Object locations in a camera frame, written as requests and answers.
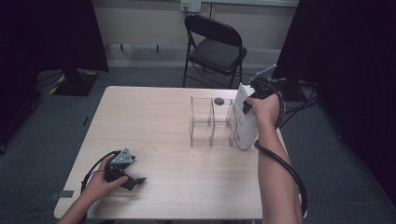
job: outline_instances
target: cable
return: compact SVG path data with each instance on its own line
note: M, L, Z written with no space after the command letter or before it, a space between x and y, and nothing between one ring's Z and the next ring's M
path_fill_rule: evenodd
M48 78L55 77L55 76L57 76L55 79L53 79L51 82L49 82L49 83L47 83L47 84L44 84L44 85L42 85L42 86L40 86L40 87L35 88L35 91L38 91L38 90L40 90L40 89L43 89L44 87L47 87L47 86L51 85L52 83L56 82L57 80L59 80L59 78L62 76L62 72L53 74L53 75L51 75L51 76L49 76L49 77L44 77L43 79L38 80L37 83L36 83L36 85L37 85L38 83L40 83L40 82L42 82L42 81L48 79Z
M302 214L303 214L303 217L304 217L306 209L307 209L307 206L308 206L308 202L307 202L308 199L307 199L307 196L306 196L306 188L305 188L303 180L297 175L297 172L295 172L295 170L286 161L284 161L281 157L276 155L275 152L271 151L268 148L260 146L259 140L257 140L254 143L254 147L257 148L259 151L267 154L269 157L271 157L275 161L277 161L293 177L293 179L296 182L296 184L298 186L298 189L300 190L300 193L301 193L301 211L302 211Z
M312 91L311 91L311 93L309 94L309 97L308 97L307 101L304 102L304 103L302 103L301 105L298 105L298 106L296 106L296 107L290 109L290 110L287 110L285 114L289 114L289 113L291 113L291 112L293 112L293 113L292 113L282 124L280 124L279 128L282 128L283 125L285 125L286 122L288 122L288 121L289 121L295 114L297 114L297 112L299 112L301 109L307 108L307 107L309 107L309 106L311 106L311 105L314 105L314 104L316 104L316 103L318 102L318 97L316 97L317 100L314 101L313 103L310 103L310 101L313 99L312 96L313 96L313 94L314 94L314 92L315 92L315 90L316 90L316 84L311 84L311 85L313 85L314 87L312 88Z

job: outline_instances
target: black curtain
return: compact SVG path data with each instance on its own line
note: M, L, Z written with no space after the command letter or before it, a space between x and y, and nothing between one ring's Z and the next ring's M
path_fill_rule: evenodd
M276 75L318 84L343 140L396 205L395 23L395 1L300 0Z
M91 0L0 1L0 143L37 75L66 64L108 72Z

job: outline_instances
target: human hand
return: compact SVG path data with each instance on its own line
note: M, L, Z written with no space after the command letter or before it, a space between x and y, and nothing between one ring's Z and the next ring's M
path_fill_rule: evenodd
M82 191L81 196L86 196L92 201L97 201L128 180L128 176L122 176L112 182L105 180L106 165L113 157L114 155L109 155L100 163L99 169L92 174L91 180L87 188Z
M279 99L275 93L265 99L248 97L247 103L252 106L257 121L260 124L275 126L279 115Z

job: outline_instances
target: power outlet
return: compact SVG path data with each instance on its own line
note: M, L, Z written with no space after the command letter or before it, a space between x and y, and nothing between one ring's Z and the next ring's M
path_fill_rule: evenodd
M201 2L191 1L191 12L201 12Z
M191 11L191 1L180 1L180 11Z

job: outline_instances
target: black device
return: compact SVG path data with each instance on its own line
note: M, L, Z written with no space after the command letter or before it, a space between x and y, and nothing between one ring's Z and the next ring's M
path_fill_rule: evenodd
M116 155L111 161L106 164L105 167L105 180L107 182L111 182L116 180L122 176L128 176L125 174L124 169L126 169L135 159L135 156L131 155L128 148L125 148L123 151L112 151L107 153L104 157L102 157L96 164L91 168L91 170L85 175L84 180L81 182L81 192L87 187L88 179L90 176L97 171L93 169L107 156L114 154ZM133 179L128 176L128 180L121 185L122 188L132 190L135 185L142 184L146 178L137 178Z
M283 119L283 114L285 113L285 108L283 106L285 104L285 100L280 90L272 85L272 79L265 78L265 76L268 74L272 74L276 68L277 66L274 64L270 68L257 73L257 75L249 81L250 87L254 89L254 92L249 97L254 99L265 99L272 94L277 95L279 100L279 115L277 117L275 126L276 128L279 128ZM249 105L247 101L244 101L244 107L242 110L245 115L250 110L250 108L251 105Z
M125 174L124 169L126 169L135 159L135 156L131 155L128 148L123 151L118 151L116 157L108 162L105 168L105 180L111 182L122 176L128 176ZM122 188L132 190L135 185L142 184L146 178L133 179L128 176L128 180L121 185Z

